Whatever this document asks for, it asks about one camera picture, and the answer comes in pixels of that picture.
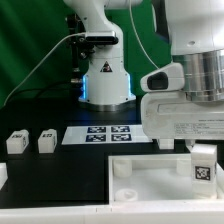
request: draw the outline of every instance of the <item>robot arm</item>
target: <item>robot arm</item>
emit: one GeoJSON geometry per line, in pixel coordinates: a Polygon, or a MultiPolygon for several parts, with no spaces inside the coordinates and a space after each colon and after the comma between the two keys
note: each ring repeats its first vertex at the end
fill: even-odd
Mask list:
{"type": "MultiPolygon", "coordinates": [[[[123,32],[110,22],[106,9],[122,9],[129,0],[64,0],[82,20],[86,30],[85,41],[91,42],[89,70],[83,78],[84,94],[79,101],[83,106],[98,111],[115,111],[133,104],[130,76],[124,69],[123,32]]],[[[132,0],[132,5],[142,0],[132,0]]]]}

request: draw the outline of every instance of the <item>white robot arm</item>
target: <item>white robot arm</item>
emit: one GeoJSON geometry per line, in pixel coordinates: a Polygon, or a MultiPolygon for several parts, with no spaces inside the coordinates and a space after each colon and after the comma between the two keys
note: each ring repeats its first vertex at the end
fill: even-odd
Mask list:
{"type": "Polygon", "coordinates": [[[141,80],[149,92],[141,105],[145,133],[169,143],[161,148],[172,148],[173,139],[223,140],[224,1],[152,3],[156,32],[170,41],[173,60],[141,80]]]}
{"type": "MultiPolygon", "coordinates": [[[[94,110],[114,111],[135,100],[130,76],[124,69],[123,32],[110,22],[105,9],[127,8],[129,0],[64,0],[82,20],[86,40],[95,45],[85,74],[84,94],[79,101],[94,110]]],[[[132,0],[132,5],[142,0],[132,0]]]]}

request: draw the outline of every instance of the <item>wire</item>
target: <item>wire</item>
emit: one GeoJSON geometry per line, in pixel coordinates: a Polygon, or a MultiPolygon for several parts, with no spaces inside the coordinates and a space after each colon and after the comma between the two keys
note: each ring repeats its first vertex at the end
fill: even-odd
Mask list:
{"type": "Polygon", "coordinates": [[[60,82],[56,82],[56,83],[53,83],[53,84],[50,84],[49,86],[45,87],[45,88],[33,88],[33,89],[23,89],[23,90],[20,90],[20,91],[16,91],[14,92],[10,98],[8,99],[8,102],[12,100],[12,98],[14,98],[15,96],[21,94],[21,93],[24,93],[24,92],[33,92],[33,91],[39,91],[39,93],[37,93],[37,95],[42,95],[44,92],[46,91],[54,91],[54,90],[61,90],[61,89],[52,89],[52,87],[55,87],[55,86],[59,86],[59,85],[63,85],[63,84],[70,84],[69,81],[60,81],[60,82]]]}
{"type": "Polygon", "coordinates": [[[59,85],[64,85],[64,84],[71,84],[71,82],[69,82],[69,81],[60,81],[60,82],[53,83],[53,84],[51,84],[51,85],[41,89],[40,92],[37,93],[37,95],[34,97],[34,99],[39,98],[44,92],[50,90],[52,87],[59,86],[59,85]]]}
{"type": "Polygon", "coordinates": [[[9,98],[13,95],[13,93],[19,89],[32,75],[33,73],[49,58],[49,56],[63,43],[65,40],[74,37],[74,36],[83,36],[85,33],[77,33],[77,34],[72,34],[64,37],[61,41],[59,41],[53,48],[52,50],[49,51],[49,53],[34,67],[34,69],[26,76],[26,78],[16,87],[14,88],[11,93],[7,96],[4,105],[5,106],[9,100],[9,98]]]}
{"type": "Polygon", "coordinates": [[[145,54],[145,56],[148,58],[148,60],[155,66],[156,69],[159,69],[159,67],[154,63],[154,61],[150,58],[150,56],[147,54],[147,52],[145,51],[143,45],[142,45],[142,42],[139,38],[139,35],[137,33],[137,30],[136,30],[136,27],[135,27],[135,23],[134,23],[134,19],[133,19],[133,14],[132,14],[132,5],[131,5],[131,1],[132,0],[129,0],[129,13],[130,13],[130,18],[131,18],[131,24],[132,24],[132,28],[134,30],[134,33],[135,33],[135,36],[137,38],[137,41],[143,51],[143,53],[145,54]]]}
{"type": "Polygon", "coordinates": [[[71,88],[55,88],[55,89],[43,89],[43,88],[34,88],[34,89],[23,89],[21,91],[17,91],[15,94],[11,95],[11,97],[8,100],[8,103],[17,95],[24,93],[24,92],[33,92],[33,91],[42,91],[45,90],[46,91],[64,91],[64,90],[70,90],[71,88]]]}

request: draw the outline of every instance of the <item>circular hole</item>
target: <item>circular hole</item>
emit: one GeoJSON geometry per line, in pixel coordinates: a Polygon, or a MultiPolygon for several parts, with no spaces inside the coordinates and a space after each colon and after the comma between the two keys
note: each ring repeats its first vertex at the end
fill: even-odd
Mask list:
{"type": "Polygon", "coordinates": [[[188,46],[193,46],[193,45],[195,45],[195,41],[190,41],[190,42],[188,43],[188,46]]]}

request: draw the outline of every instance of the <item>white block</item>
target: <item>white block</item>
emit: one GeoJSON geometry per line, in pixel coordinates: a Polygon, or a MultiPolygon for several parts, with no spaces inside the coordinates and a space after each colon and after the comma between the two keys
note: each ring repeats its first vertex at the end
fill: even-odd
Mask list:
{"type": "Polygon", "coordinates": [[[8,179],[7,169],[5,163],[0,163],[0,190],[8,179]]]}
{"type": "Polygon", "coordinates": [[[7,139],[8,154],[22,154],[29,144],[29,132],[27,130],[14,131],[7,139]]]}
{"type": "Polygon", "coordinates": [[[157,139],[159,149],[174,149],[174,139],[157,139]]]}
{"type": "Polygon", "coordinates": [[[38,139],[39,153],[53,153],[57,145],[56,130],[43,131],[38,139]]]}
{"type": "Polygon", "coordinates": [[[195,144],[191,151],[192,190],[195,198],[217,198],[217,146],[195,144]]]}
{"type": "Polygon", "coordinates": [[[113,161],[114,176],[125,178],[132,175],[132,161],[128,158],[114,159],[113,161]]]}

